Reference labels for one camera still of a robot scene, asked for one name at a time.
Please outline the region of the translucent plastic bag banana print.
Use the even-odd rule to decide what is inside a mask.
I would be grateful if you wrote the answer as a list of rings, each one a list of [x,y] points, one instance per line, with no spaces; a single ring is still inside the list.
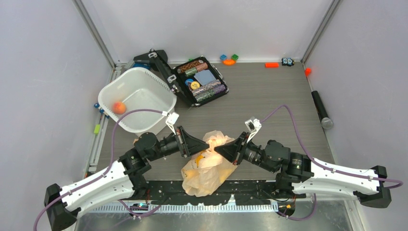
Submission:
[[[182,188],[189,196],[213,194],[237,168],[215,151],[215,147],[234,141],[234,138],[214,130],[206,133],[203,141],[209,148],[194,154],[181,169]]]

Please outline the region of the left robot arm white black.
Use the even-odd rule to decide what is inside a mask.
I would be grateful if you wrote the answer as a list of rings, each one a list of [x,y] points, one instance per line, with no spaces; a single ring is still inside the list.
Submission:
[[[152,167],[151,161],[180,153],[189,157],[209,145],[189,135],[179,126],[175,133],[158,140],[153,133],[143,133],[134,147],[105,169],[75,183],[47,187],[44,206],[51,230],[69,228],[78,218],[105,203],[147,195],[148,183],[143,174]]]

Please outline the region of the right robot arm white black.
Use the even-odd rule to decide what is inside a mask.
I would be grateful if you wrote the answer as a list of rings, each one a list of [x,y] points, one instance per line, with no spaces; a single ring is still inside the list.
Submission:
[[[215,147],[215,151],[233,165],[247,161],[274,173],[273,196],[334,195],[358,200],[361,205],[372,208],[387,208],[392,201],[390,190],[384,187],[383,181],[377,180],[386,175],[383,166],[370,169],[337,166],[292,152],[275,140],[269,140],[262,147],[248,138],[248,134],[242,133],[236,140]]]

